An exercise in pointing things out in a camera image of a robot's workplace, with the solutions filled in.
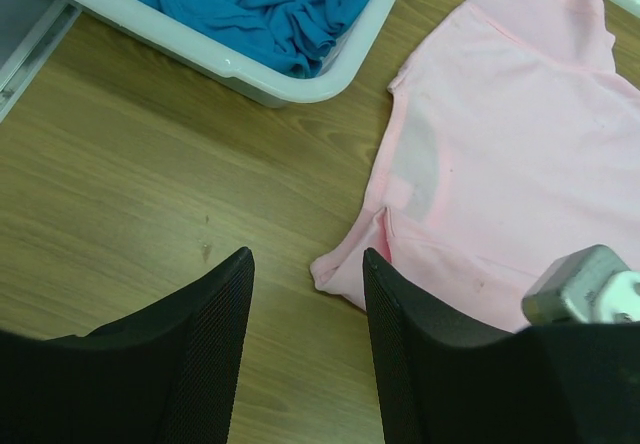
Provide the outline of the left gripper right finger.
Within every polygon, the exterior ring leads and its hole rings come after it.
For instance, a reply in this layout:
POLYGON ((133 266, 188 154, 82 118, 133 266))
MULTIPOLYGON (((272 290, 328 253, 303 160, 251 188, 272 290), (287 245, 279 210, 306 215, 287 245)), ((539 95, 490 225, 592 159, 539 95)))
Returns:
POLYGON ((419 288, 376 250, 365 301, 388 443, 635 443, 639 327, 509 333, 419 288))

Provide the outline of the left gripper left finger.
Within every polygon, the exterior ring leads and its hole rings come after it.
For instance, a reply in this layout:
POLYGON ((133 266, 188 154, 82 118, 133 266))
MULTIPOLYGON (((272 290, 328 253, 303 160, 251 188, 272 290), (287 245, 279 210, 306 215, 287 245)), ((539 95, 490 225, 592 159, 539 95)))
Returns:
POLYGON ((5 443, 224 443, 255 264, 241 248, 84 336, 1 335, 5 443))

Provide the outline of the pink t shirt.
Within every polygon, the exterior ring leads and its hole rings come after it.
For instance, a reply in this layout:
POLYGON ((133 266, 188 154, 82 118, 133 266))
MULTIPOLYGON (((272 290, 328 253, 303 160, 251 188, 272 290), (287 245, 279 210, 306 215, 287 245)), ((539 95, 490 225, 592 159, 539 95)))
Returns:
POLYGON ((310 268, 365 303, 362 260, 505 331, 556 259, 593 244, 639 265, 639 92, 602 0, 466 0, 389 85, 362 210, 310 268))

